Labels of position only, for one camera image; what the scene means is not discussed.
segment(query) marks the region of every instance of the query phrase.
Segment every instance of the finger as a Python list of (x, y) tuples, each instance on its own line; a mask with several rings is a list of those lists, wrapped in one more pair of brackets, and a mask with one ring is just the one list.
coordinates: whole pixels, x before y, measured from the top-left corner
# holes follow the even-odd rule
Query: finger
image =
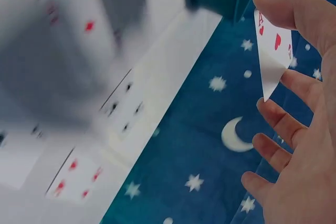
[(264, 134), (253, 138), (253, 146), (260, 155), (279, 173), (288, 165), (292, 155)]
[(336, 7), (325, 0), (253, 0), (257, 8), (276, 26), (297, 29), (318, 49), (329, 131), (336, 151)]
[(261, 206), (264, 205), (266, 197), (273, 186), (272, 183), (253, 172), (245, 172), (242, 175), (241, 183)]
[(275, 26), (299, 33), (323, 56), (336, 44), (336, 7), (326, 0), (253, 0)]
[(266, 122), (292, 149), (295, 149), (300, 139), (303, 138), (307, 127), (294, 119), (272, 100), (264, 102), (263, 98), (259, 99), (257, 108)]
[(281, 83), (293, 91), (313, 112), (323, 94), (322, 82), (294, 70), (286, 70)]

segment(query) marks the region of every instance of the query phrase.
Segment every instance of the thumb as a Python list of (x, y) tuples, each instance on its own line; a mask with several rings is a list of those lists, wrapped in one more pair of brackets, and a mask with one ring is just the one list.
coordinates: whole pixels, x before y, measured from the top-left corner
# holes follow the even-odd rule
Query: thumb
[(255, 197), (255, 199), (263, 207), (265, 205), (265, 200), (267, 195), (272, 188), (273, 184), (260, 177), (259, 175), (252, 172), (245, 172), (242, 175), (241, 183), (245, 189)]
[(336, 7), (326, 0), (253, 0), (275, 26), (297, 30), (322, 56), (329, 131), (336, 150)]

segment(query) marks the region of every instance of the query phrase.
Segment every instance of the blurred playing card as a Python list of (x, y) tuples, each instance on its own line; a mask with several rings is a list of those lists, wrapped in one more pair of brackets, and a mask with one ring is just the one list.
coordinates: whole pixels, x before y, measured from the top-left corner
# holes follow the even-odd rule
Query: blurred playing card
[(0, 89), (0, 183), (20, 189), (46, 147), (40, 126)]
[(105, 82), (114, 35), (102, 0), (39, 0), (72, 71), (83, 83)]
[(92, 194), (103, 169), (88, 154), (73, 149), (55, 179), (46, 197), (83, 204)]

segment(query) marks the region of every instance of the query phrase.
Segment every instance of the white star pattern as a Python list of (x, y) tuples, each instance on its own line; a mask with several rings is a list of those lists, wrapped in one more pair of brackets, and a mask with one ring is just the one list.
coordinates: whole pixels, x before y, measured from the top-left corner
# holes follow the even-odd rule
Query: white star pattern
[(174, 222), (173, 219), (168, 217), (164, 219), (162, 224), (173, 224), (173, 222)]
[(247, 79), (247, 78), (250, 78), (252, 75), (252, 72), (250, 70), (246, 70), (245, 73), (244, 73), (244, 77)]
[(321, 80), (321, 72), (320, 72), (320, 69), (314, 69), (313, 76), (315, 77), (315, 79), (317, 79), (317, 80)]
[(194, 177), (194, 175), (189, 175), (189, 180), (185, 183), (185, 186), (190, 188), (189, 192), (194, 189), (199, 191), (203, 182), (204, 180), (199, 178), (199, 174), (196, 177)]
[(125, 195), (129, 195), (131, 199), (133, 199), (134, 196), (138, 196), (140, 194), (139, 191), (140, 184), (134, 184), (132, 181), (128, 186), (127, 186), (127, 191)]
[(249, 50), (249, 51), (251, 51), (252, 50), (252, 46), (253, 46), (253, 43), (251, 43), (251, 40), (249, 39), (249, 40), (243, 40), (243, 43), (242, 43), (242, 45), (241, 45), (241, 47), (243, 47), (244, 48), (244, 51), (246, 51), (246, 50)]
[(248, 214), (248, 212), (250, 212), (250, 210), (253, 210), (255, 205), (254, 205), (254, 201), (256, 201), (255, 199), (250, 199), (250, 196), (247, 197), (246, 200), (243, 200), (241, 202), (241, 206), (242, 206), (242, 209), (240, 210), (241, 212), (242, 211), (246, 211), (246, 213)]
[(155, 129), (155, 131), (153, 132), (152, 137), (157, 137), (159, 133), (160, 133), (160, 129), (157, 127), (157, 128)]
[(296, 68), (298, 65), (298, 59), (296, 57), (293, 57), (292, 61), (290, 62), (289, 66), (291, 68)]
[(222, 76), (215, 76), (209, 81), (209, 88), (213, 91), (221, 92), (226, 88), (226, 80), (224, 80)]
[(278, 139), (281, 139), (281, 143), (283, 144), (283, 139), (281, 138), (281, 136), (278, 136)]

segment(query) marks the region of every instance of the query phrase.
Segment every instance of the heart symbol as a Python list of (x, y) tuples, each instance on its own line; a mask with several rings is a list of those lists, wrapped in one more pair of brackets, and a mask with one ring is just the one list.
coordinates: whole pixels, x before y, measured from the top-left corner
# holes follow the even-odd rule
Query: heart symbol
[(276, 39), (275, 39), (275, 46), (274, 46), (274, 49), (275, 49), (275, 50), (278, 50), (280, 44), (281, 44), (281, 37), (280, 37), (279, 34), (277, 34), (277, 37), (276, 37)]
[(70, 165), (70, 167), (69, 167), (69, 170), (74, 170), (74, 169), (77, 167), (77, 164), (78, 164), (77, 159), (75, 159), (75, 160), (71, 163), (71, 165)]
[(89, 193), (89, 190), (85, 190), (85, 191), (82, 193), (82, 198), (85, 198), (86, 196), (88, 196), (88, 193)]
[(263, 35), (263, 33), (264, 33), (264, 26), (262, 26), (261, 29), (259, 29), (259, 33), (260, 33), (260, 35)]

